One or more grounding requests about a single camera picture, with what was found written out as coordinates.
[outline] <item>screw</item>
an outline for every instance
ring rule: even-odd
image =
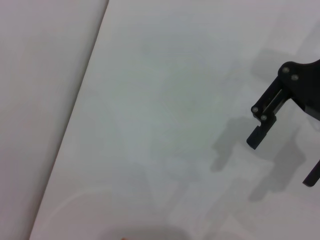
[[[253,113],[257,113],[258,111],[259,111],[259,109],[256,106],[251,108],[251,112],[253,112]]]
[[[291,80],[292,81],[297,81],[299,79],[299,76],[297,75],[297,74],[293,74],[292,76],[291,76]]]
[[[288,72],[290,72],[290,69],[285,66],[284,68],[282,68],[282,72],[283,72],[284,74],[287,74]]]

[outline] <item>black metal bracket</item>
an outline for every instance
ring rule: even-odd
[[[320,60],[299,64],[286,62],[278,76],[251,108],[253,116],[261,122],[246,142],[256,149],[275,124],[276,113],[282,105],[292,99],[305,113],[320,121]],[[320,179],[320,161],[303,183],[312,187]]]

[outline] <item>bolt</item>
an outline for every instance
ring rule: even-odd
[[[256,106],[251,108],[251,112],[253,112],[254,114],[257,113],[258,111],[259,109]]]
[[[293,74],[292,76],[291,76],[291,80],[292,81],[297,81],[299,79],[299,76],[297,75],[297,74]]]
[[[287,74],[288,72],[290,72],[290,69],[285,66],[284,68],[282,68],[282,72],[283,72],[284,74]]]

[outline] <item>white tabletop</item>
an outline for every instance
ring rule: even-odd
[[[314,0],[111,0],[31,240],[320,234],[316,120],[292,101],[257,150],[250,108],[320,58]]]

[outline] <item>white surface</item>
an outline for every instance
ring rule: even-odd
[[[0,1],[0,239],[29,239],[106,0]]]
[[[317,122],[288,102],[246,139],[279,67],[320,58],[318,6],[110,1],[31,240],[317,238]]]

